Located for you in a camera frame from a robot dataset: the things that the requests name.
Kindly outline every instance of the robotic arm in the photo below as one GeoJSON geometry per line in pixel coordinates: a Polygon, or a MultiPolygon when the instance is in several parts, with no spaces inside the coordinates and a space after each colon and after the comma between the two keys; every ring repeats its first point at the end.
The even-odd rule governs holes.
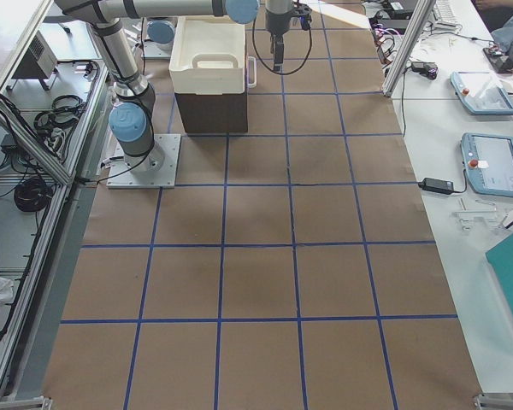
{"type": "Polygon", "coordinates": [[[302,29],[310,29],[311,9],[297,0],[266,0],[266,30],[271,36],[270,52],[274,56],[274,71],[278,73],[283,66],[283,34],[291,29],[291,21],[299,19],[302,29]]]}
{"type": "MultiPolygon", "coordinates": [[[[256,19],[259,8],[259,0],[55,0],[55,3],[65,15],[85,21],[91,27],[93,41],[115,80],[115,93],[124,102],[112,111],[110,127],[124,150],[126,163],[129,164],[128,159],[137,163],[138,172],[159,162],[159,155],[153,151],[151,127],[156,95],[137,67],[120,18],[228,15],[239,24],[247,24],[256,19]]],[[[289,31],[295,17],[303,22],[303,29],[305,21],[309,25],[311,10],[299,1],[267,0],[266,11],[274,70],[280,71],[283,34],[289,31]]]]}

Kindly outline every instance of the blue tape grid line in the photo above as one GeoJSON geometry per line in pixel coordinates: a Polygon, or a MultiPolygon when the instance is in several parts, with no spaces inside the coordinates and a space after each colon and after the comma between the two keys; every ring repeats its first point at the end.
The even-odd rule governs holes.
{"type": "MultiPolygon", "coordinates": [[[[380,245],[434,245],[435,241],[354,241],[354,242],[300,242],[296,246],[380,246],[380,245]]],[[[82,245],[82,249],[133,249],[133,248],[289,248],[291,243],[109,243],[82,245]]]]}
{"type": "MultiPolygon", "coordinates": [[[[321,15],[321,21],[323,23],[323,26],[325,26],[325,20],[323,18],[323,14],[320,13],[320,15],[321,15]]],[[[331,50],[330,50],[330,46],[329,46],[327,30],[324,30],[323,32],[324,32],[324,35],[325,35],[325,45],[327,46],[327,52],[328,52],[328,55],[330,57],[331,56],[331,50]]],[[[338,86],[337,86],[337,82],[336,82],[336,76],[335,76],[335,73],[334,73],[333,61],[330,60],[329,62],[330,62],[331,73],[332,73],[332,76],[333,76],[334,89],[337,91],[336,100],[337,100],[338,109],[339,109],[340,122],[341,122],[341,125],[342,125],[342,132],[345,134],[344,113],[342,111],[342,103],[341,103],[340,97],[338,95],[338,86]]],[[[344,141],[345,141],[346,154],[348,155],[348,163],[349,163],[349,166],[350,166],[351,180],[352,181],[356,181],[355,173],[354,173],[353,166],[352,166],[350,145],[348,144],[348,140],[346,138],[344,139],[344,141]]],[[[358,195],[358,192],[357,192],[357,186],[355,184],[353,185],[353,193],[354,193],[354,196],[355,196],[356,207],[357,207],[357,216],[359,218],[359,225],[360,225],[360,228],[361,228],[361,234],[362,234],[363,242],[364,242],[363,248],[364,248],[364,251],[365,251],[365,258],[367,260],[367,268],[369,270],[369,280],[370,280],[371,290],[372,290],[372,294],[373,294],[374,308],[376,310],[376,316],[378,317],[378,319],[377,319],[378,330],[379,330],[379,333],[380,333],[380,342],[381,342],[381,345],[382,345],[382,353],[384,355],[384,363],[386,365],[387,380],[388,380],[388,383],[389,383],[389,386],[390,386],[390,394],[392,396],[393,409],[394,410],[398,410],[397,395],[395,393],[395,386],[393,384],[392,368],[390,366],[389,355],[387,353],[386,337],[384,335],[384,329],[383,329],[383,326],[382,326],[382,320],[380,319],[380,304],[378,303],[378,295],[376,293],[376,286],[375,286],[375,283],[374,283],[373,268],[372,268],[372,265],[370,263],[369,246],[366,244],[367,238],[366,238],[365,227],[364,227],[364,223],[363,223],[363,212],[361,210],[361,204],[359,202],[359,195],[358,195]]]]}
{"type": "Polygon", "coordinates": [[[221,381],[221,336],[222,336],[222,295],[224,287],[224,253],[226,251],[226,211],[228,199],[228,162],[230,158],[230,138],[226,139],[226,155],[224,165],[224,192],[222,198],[222,226],[221,226],[221,267],[219,277],[219,297],[218,297],[218,324],[216,327],[216,353],[215,353],[215,393],[213,397],[213,408],[219,408],[219,391],[221,381]]]}
{"type": "Polygon", "coordinates": [[[140,307],[139,307],[139,319],[137,321],[137,329],[135,331],[135,341],[133,343],[133,353],[131,355],[131,365],[129,366],[129,377],[127,378],[127,387],[126,387],[126,396],[123,403],[123,409],[127,410],[129,407],[129,398],[131,395],[131,387],[133,385],[133,374],[135,370],[135,363],[137,361],[137,351],[139,349],[139,338],[140,338],[140,328],[142,325],[143,315],[144,315],[144,303],[146,302],[146,291],[148,290],[148,282],[150,279],[150,267],[152,264],[152,255],[154,253],[153,243],[156,239],[156,231],[157,231],[157,221],[160,215],[160,207],[162,204],[162,192],[163,188],[159,190],[159,196],[157,199],[156,205],[156,213],[154,215],[154,225],[152,226],[152,236],[150,240],[150,249],[148,252],[148,260],[146,262],[146,272],[144,274],[144,284],[143,284],[143,292],[140,298],[140,307]]]}
{"type": "Polygon", "coordinates": [[[274,323],[274,322],[353,322],[368,320],[458,319],[457,314],[397,314],[384,316],[310,316],[296,318],[144,318],[144,319],[64,319],[62,325],[107,325],[146,323],[274,323]]]}
{"type": "Polygon", "coordinates": [[[302,388],[302,402],[304,410],[308,410],[308,393],[306,390],[306,371],[304,368],[304,337],[302,322],[300,318],[302,316],[300,307],[300,289],[298,286],[298,258],[297,258],[297,236],[295,230],[294,220],[294,202],[292,197],[292,178],[291,178],[291,156],[289,150],[289,131],[288,131],[288,118],[287,118],[287,106],[286,106],[286,95],[285,95],[285,79],[281,76],[281,101],[283,103],[283,126],[285,130],[285,148],[286,148],[286,161],[287,161],[287,182],[289,190],[289,214],[291,219],[291,246],[292,246],[292,265],[294,271],[294,287],[295,287],[295,299],[297,303],[297,331],[298,331],[298,354],[300,360],[300,383],[302,388]]]}

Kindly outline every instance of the black cable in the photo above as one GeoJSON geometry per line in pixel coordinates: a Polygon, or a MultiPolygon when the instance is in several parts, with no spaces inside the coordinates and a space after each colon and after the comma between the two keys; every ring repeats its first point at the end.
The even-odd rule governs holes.
{"type": "Polygon", "coordinates": [[[401,89],[401,116],[403,118],[403,138],[404,134],[407,132],[407,121],[404,118],[404,85],[406,84],[406,75],[409,68],[406,67],[403,71],[403,88],[401,89]]]}
{"type": "Polygon", "coordinates": [[[143,57],[143,75],[144,75],[144,72],[146,71],[146,56],[144,55],[143,33],[144,33],[144,17],[140,22],[140,49],[141,49],[142,57],[143,57]]]}
{"type": "Polygon", "coordinates": [[[17,136],[17,133],[14,131],[14,128],[11,125],[11,121],[9,120],[8,116],[0,109],[0,116],[2,117],[6,128],[8,129],[9,133],[11,134],[11,137],[14,139],[15,144],[19,146],[19,138],[17,136]]]}
{"type": "Polygon", "coordinates": [[[123,158],[124,158],[123,155],[111,156],[110,158],[107,158],[106,160],[102,161],[100,167],[104,168],[104,167],[106,167],[107,162],[119,161],[119,160],[123,160],[123,158]]]}
{"type": "MultiPolygon", "coordinates": [[[[110,49],[109,49],[108,45],[106,43],[103,43],[103,45],[104,45],[104,48],[106,49],[107,53],[109,54],[109,59],[112,61],[112,64],[115,66],[118,74],[121,75],[121,71],[120,71],[118,62],[115,60],[114,56],[110,52],[110,49]]],[[[152,137],[154,137],[154,125],[152,124],[152,113],[143,104],[142,100],[139,98],[137,93],[135,93],[135,90],[128,83],[122,83],[122,84],[124,84],[132,92],[133,98],[135,98],[139,102],[139,106],[144,111],[144,114],[146,115],[146,119],[148,120],[148,122],[150,124],[150,133],[152,134],[152,137]]],[[[133,167],[130,167],[130,168],[128,168],[125,171],[122,171],[121,173],[117,173],[115,175],[111,175],[109,177],[101,178],[101,179],[97,179],[97,180],[90,180],[90,179],[87,179],[87,178],[79,178],[79,177],[75,178],[74,180],[76,182],[82,184],[82,185],[85,185],[85,184],[89,184],[89,183],[96,183],[96,184],[98,184],[98,183],[100,183],[102,181],[105,181],[107,179],[112,179],[112,178],[115,178],[115,177],[119,177],[120,175],[123,175],[124,173],[128,173],[128,172],[132,171],[133,169],[135,169],[136,167],[139,167],[146,160],[146,158],[148,158],[148,155],[150,155],[152,150],[153,150],[153,147],[150,148],[146,152],[146,154],[144,154],[144,157],[143,157],[143,159],[140,162],[135,164],[133,167]]]]}
{"type": "Polygon", "coordinates": [[[15,187],[15,206],[22,212],[38,212],[46,208],[53,197],[52,189],[40,174],[15,187]]]}
{"type": "Polygon", "coordinates": [[[36,247],[38,246],[39,239],[42,236],[44,221],[45,221],[49,211],[50,211],[50,202],[47,204],[47,206],[44,209],[44,215],[43,215],[40,223],[38,223],[38,214],[35,213],[36,233],[34,234],[34,240],[32,241],[32,247],[31,247],[30,253],[27,257],[27,264],[25,265],[25,269],[23,270],[21,277],[19,279],[17,279],[19,281],[19,285],[17,287],[17,291],[15,292],[14,300],[9,304],[8,318],[6,319],[6,323],[4,324],[3,328],[0,330],[0,342],[2,341],[3,337],[8,333],[9,326],[10,326],[11,321],[14,316],[15,308],[17,307],[17,305],[19,303],[23,287],[24,287],[27,277],[31,271],[32,262],[34,260],[34,256],[36,255],[36,247]]]}
{"type": "Polygon", "coordinates": [[[463,169],[463,190],[454,190],[452,193],[463,194],[466,190],[468,190],[468,174],[464,168],[463,169]]]}
{"type": "MultiPolygon", "coordinates": [[[[25,180],[25,177],[26,177],[26,173],[23,174],[23,177],[21,178],[21,182],[23,182],[25,180]]],[[[16,186],[14,186],[11,190],[9,190],[8,192],[6,192],[5,194],[2,194],[0,195],[0,198],[4,198],[5,196],[9,195],[11,192],[13,192],[16,188],[16,186]]]]}
{"type": "Polygon", "coordinates": [[[431,37],[431,36],[440,36],[440,35],[443,35],[443,34],[450,34],[452,36],[456,36],[456,37],[461,37],[461,38],[466,38],[467,40],[471,40],[471,41],[486,41],[487,43],[493,43],[492,40],[490,39],[485,39],[485,38],[478,38],[478,37],[470,37],[470,36],[463,36],[462,34],[458,34],[456,32],[430,32],[430,34],[428,35],[428,37],[431,37]]]}
{"type": "Polygon", "coordinates": [[[3,160],[2,160],[2,163],[0,163],[0,170],[1,169],[4,169],[5,167],[7,167],[9,165],[9,155],[8,154],[5,154],[3,156],[3,160]]]}
{"type": "Polygon", "coordinates": [[[89,79],[94,73],[85,101],[82,97],[75,94],[59,96],[53,100],[50,109],[38,113],[33,121],[34,129],[45,142],[50,142],[49,138],[54,128],[63,130],[64,136],[58,146],[55,144],[45,144],[45,148],[57,156],[61,163],[64,163],[68,158],[71,137],[74,135],[82,115],[87,110],[87,104],[91,100],[95,91],[95,84],[100,75],[100,66],[93,60],[66,60],[58,62],[58,64],[73,65],[80,63],[86,64],[85,78],[89,79]]]}
{"type": "Polygon", "coordinates": [[[103,181],[106,181],[107,179],[112,179],[112,178],[116,178],[116,177],[119,177],[120,175],[123,175],[124,173],[128,173],[130,171],[132,171],[133,169],[135,169],[136,167],[138,167],[140,164],[142,164],[144,161],[146,161],[146,158],[148,158],[148,155],[150,155],[150,152],[152,151],[152,149],[150,149],[143,157],[142,160],[140,160],[139,163],[133,165],[132,167],[126,169],[125,171],[122,171],[121,173],[117,173],[115,175],[110,175],[109,177],[106,177],[106,178],[100,178],[98,179],[97,181],[95,181],[95,183],[99,183],[99,182],[103,182],[103,181]]]}
{"type": "Polygon", "coordinates": [[[308,57],[310,57],[311,49],[314,44],[314,41],[311,37],[311,27],[308,29],[308,34],[310,37],[310,45],[308,46],[308,52],[306,53],[306,56],[304,57],[302,64],[300,64],[300,66],[298,68],[295,68],[294,70],[292,70],[288,73],[277,73],[264,62],[264,60],[262,59],[262,57],[260,57],[260,54],[258,53],[257,42],[255,41],[255,24],[256,24],[256,22],[257,22],[257,19],[253,20],[253,26],[252,26],[252,30],[251,30],[251,38],[252,38],[252,43],[253,43],[253,49],[255,49],[256,57],[258,58],[258,61],[261,62],[261,64],[264,66],[264,68],[266,68],[269,72],[271,72],[273,74],[277,74],[277,75],[291,75],[291,74],[295,74],[298,71],[300,71],[304,67],[306,62],[308,61],[308,57]]]}

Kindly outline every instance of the cable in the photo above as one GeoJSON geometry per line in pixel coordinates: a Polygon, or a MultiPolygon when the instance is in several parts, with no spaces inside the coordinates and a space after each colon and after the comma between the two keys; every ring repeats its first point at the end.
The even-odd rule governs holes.
{"type": "Polygon", "coordinates": [[[401,89],[401,116],[403,118],[403,138],[405,133],[407,132],[407,121],[404,118],[404,85],[406,83],[407,71],[409,71],[408,67],[406,67],[403,71],[403,88],[401,89]]]}
{"type": "Polygon", "coordinates": [[[129,173],[130,171],[132,171],[136,167],[140,166],[144,161],[146,161],[146,158],[148,158],[148,155],[150,155],[152,150],[153,150],[153,148],[149,149],[148,152],[146,154],[144,154],[144,157],[143,157],[142,160],[140,160],[140,162],[138,162],[137,164],[133,165],[132,167],[129,167],[125,171],[122,171],[121,173],[116,173],[114,175],[110,175],[108,177],[100,178],[100,179],[97,179],[97,180],[91,180],[91,179],[80,178],[80,177],[77,177],[74,180],[76,182],[78,182],[79,184],[81,184],[81,185],[85,185],[85,184],[99,184],[99,183],[101,183],[103,181],[106,181],[107,179],[112,179],[112,178],[119,177],[120,175],[123,175],[124,173],[129,173]]]}
{"type": "Polygon", "coordinates": [[[46,208],[53,197],[53,190],[40,174],[15,187],[14,202],[22,212],[38,212],[46,208]]]}
{"type": "Polygon", "coordinates": [[[457,32],[431,32],[430,31],[430,33],[429,33],[429,35],[427,37],[430,38],[431,36],[440,36],[440,35],[443,35],[443,34],[450,34],[452,36],[466,38],[467,40],[471,40],[471,41],[486,41],[489,44],[493,43],[493,41],[490,40],[490,39],[478,38],[478,37],[470,37],[470,36],[463,36],[462,34],[458,34],[457,32]]]}
{"type": "Polygon", "coordinates": [[[309,37],[310,37],[310,45],[308,46],[308,52],[306,53],[306,56],[304,57],[304,60],[302,61],[302,64],[300,64],[300,66],[298,68],[295,68],[294,70],[288,72],[288,73],[277,73],[275,72],[272,68],[270,68],[265,62],[264,60],[262,59],[262,57],[260,57],[260,54],[258,53],[258,50],[257,50],[257,42],[255,41],[255,24],[256,24],[257,20],[253,20],[253,26],[252,26],[252,29],[251,29],[251,38],[252,38],[252,43],[253,43],[253,48],[255,49],[255,54],[256,54],[256,57],[258,58],[258,61],[261,62],[261,64],[264,66],[264,68],[266,68],[269,72],[273,73],[273,74],[277,74],[277,75],[291,75],[291,74],[295,74],[297,73],[298,71],[300,71],[304,65],[306,64],[306,62],[308,61],[308,57],[310,57],[310,53],[311,53],[311,49],[313,47],[313,39],[311,37],[311,27],[308,29],[308,34],[309,34],[309,37]]]}
{"type": "Polygon", "coordinates": [[[2,163],[0,164],[0,170],[1,169],[4,169],[5,167],[7,167],[9,165],[9,155],[8,154],[5,154],[3,156],[3,160],[2,160],[2,163]]]}
{"type": "Polygon", "coordinates": [[[17,287],[17,291],[15,292],[14,300],[9,304],[8,318],[6,319],[6,323],[4,324],[3,328],[0,330],[0,342],[2,341],[3,337],[8,333],[9,325],[11,324],[11,321],[13,319],[15,308],[17,307],[17,304],[19,303],[23,287],[24,287],[27,277],[31,271],[32,262],[34,260],[34,256],[36,255],[36,247],[38,246],[39,239],[42,236],[44,221],[45,221],[49,211],[50,211],[50,202],[48,202],[48,204],[46,205],[46,207],[44,209],[44,215],[43,215],[40,223],[38,223],[38,213],[34,213],[35,219],[36,219],[36,233],[34,234],[34,240],[32,241],[32,247],[31,247],[30,253],[27,258],[27,264],[25,265],[25,269],[23,270],[21,277],[19,279],[17,279],[19,281],[19,285],[17,287]]]}
{"type": "Polygon", "coordinates": [[[144,32],[144,17],[140,22],[140,49],[143,57],[143,75],[146,71],[146,56],[144,55],[144,40],[143,40],[143,32],[144,32]]]}
{"type": "Polygon", "coordinates": [[[463,194],[466,190],[468,190],[468,174],[464,168],[463,169],[463,190],[454,190],[453,193],[463,194]]]}

